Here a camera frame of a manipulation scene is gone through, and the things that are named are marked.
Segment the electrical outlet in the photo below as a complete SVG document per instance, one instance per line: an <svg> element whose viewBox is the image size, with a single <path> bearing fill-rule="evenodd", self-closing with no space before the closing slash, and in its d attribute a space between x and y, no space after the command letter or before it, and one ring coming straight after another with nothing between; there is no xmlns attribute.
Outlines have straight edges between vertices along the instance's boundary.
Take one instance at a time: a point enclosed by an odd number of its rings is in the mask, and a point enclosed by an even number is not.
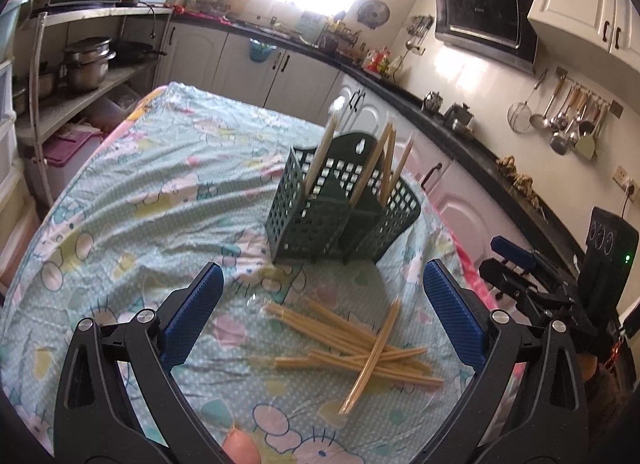
<svg viewBox="0 0 640 464"><path fill-rule="evenodd" d="M616 181L618 186L620 186L623 191L625 190L625 183L628 177L629 177L629 174L626 172L624 168L622 168L622 166L619 166L617 170L613 173L613 180Z"/></svg>

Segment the pink storage box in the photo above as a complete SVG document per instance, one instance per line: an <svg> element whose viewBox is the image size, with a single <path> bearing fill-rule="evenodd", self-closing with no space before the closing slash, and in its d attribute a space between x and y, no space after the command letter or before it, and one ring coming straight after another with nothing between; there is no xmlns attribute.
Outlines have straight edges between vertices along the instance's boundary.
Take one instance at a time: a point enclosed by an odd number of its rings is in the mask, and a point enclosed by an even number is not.
<svg viewBox="0 0 640 464"><path fill-rule="evenodd" d="M51 195L57 199L102 142L102 132L90 126L68 124L42 145L47 159L47 179ZM38 167L33 159L27 163L29 182L37 197L46 202Z"/></svg>

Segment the pile of chopsticks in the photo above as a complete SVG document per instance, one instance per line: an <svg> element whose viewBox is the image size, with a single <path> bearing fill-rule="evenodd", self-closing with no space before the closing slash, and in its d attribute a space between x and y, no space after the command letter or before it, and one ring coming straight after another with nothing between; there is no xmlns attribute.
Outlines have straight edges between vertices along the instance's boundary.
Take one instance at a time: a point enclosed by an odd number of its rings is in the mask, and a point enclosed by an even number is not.
<svg viewBox="0 0 640 464"><path fill-rule="evenodd" d="M391 304L377 336L371 331L350 323L315 301L308 300L308 306L327 323L304 316L276 303L269 303L266 311L293 330L344 355L311 349L306 357L277 357L275 367L335 367L359 372L358 379L342 404L341 414L348 414L353 409L371 376L422 386L442 384L443 380L439 378L425 376L425 372L431 372L431 367L415 359L415 356L426 352L425 347L400 349L387 344L386 341L400 312L399 300L396 299Z"/></svg>
<svg viewBox="0 0 640 464"><path fill-rule="evenodd" d="M336 116L331 116L327 123L326 128L324 129L324 134L322 135L322 140L316 148L316 153L314 154L314 160L311 162L309 166L309 170L306 172L305 176L305 194L309 195L314 188L316 183L316 178L318 177L318 173L322 168L324 168L324 158L326 157L327 152L329 151L329 146L331 145L331 141L334 138L334 132L336 126L338 125L338 119ZM409 154L411 153L411 148L414 145L414 134L411 134L409 140L407 141L404 152L402 152L402 157L398 162L398 166L392 173L392 161L394 158L394 149L396 147L396 131L393 128L392 123L387 122L385 127L380 134L380 138L378 139L378 144L373 150L372 154L367 159L366 164L362 168L358 180L351 191L351 197L349 199L349 204L351 207L355 207L362 196L362 192L367 187L367 183L373 171L376 169L376 164L380 159L380 156L383 155L383 171L380 175L380 190L378 191L378 202L382 207L386 206L386 202L391 197L391 193L393 189L398 184L398 180L400 179L400 175L402 173L402 168L404 168L404 164L406 163Z"/></svg>

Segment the metal screw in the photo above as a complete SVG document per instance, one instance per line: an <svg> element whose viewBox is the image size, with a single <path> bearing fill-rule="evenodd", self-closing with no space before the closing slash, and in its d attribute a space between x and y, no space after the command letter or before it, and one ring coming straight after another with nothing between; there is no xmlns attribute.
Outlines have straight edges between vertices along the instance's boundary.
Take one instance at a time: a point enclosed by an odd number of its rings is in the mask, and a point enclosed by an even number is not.
<svg viewBox="0 0 640 464"><path fill-rule="evenodd" d="M151 309L143 309L137 314L136 319L140 323L149 323L155 317L155 315L156 313Z"/></svg>
<svg viewBox="0 0 640 464"><path fill-rule="evenodd" d="M85 330L89 330L93 324L94 320L91 318L83 318L78 322L78 330L84 332Z"/></svg>
<svg viewBox="0 0 640 464"><path fill-rule="evenodd" d="M509 322L509 315L503 310L494 311L494 313L491 314L491 317L496 323L500 323L502 325Z"/></svg>
<svg viewBox="0 0 640 464"><path fill-rule="evenodd" d="M562 323L559 319L555 320L551 326L554 328L556 332L566 332L566 325Z"/></svg>

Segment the human hand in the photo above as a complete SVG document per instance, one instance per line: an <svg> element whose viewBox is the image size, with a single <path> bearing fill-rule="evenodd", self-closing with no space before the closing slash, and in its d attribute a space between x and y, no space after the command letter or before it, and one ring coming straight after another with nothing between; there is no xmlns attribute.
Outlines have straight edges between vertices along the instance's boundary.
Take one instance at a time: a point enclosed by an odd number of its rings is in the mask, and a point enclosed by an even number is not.
<svg viewBox="0 0 640 464"><path fill-rule="evenodd" d="M261 464L255 442L244 431L232 428L222 443L222 449L236 464Z"/></svg>

